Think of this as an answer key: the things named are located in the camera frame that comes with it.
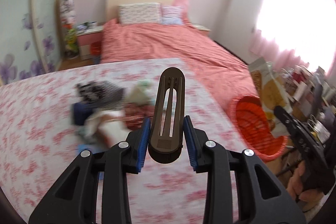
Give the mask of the right human hand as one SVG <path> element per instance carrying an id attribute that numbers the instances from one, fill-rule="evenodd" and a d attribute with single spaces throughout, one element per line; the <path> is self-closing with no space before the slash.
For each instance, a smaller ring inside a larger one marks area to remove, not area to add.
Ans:
<path id="1" fill-rule="evenodd" d="M 317 188 L 304 190 L 303 175 L 305 171 L 306 164 L 305 161 L 302 161 L 289 179 L 286 190 L 304 213 L 313 213 L 321 209 L 326 201 L 326 196 L 329 195 Z"/>

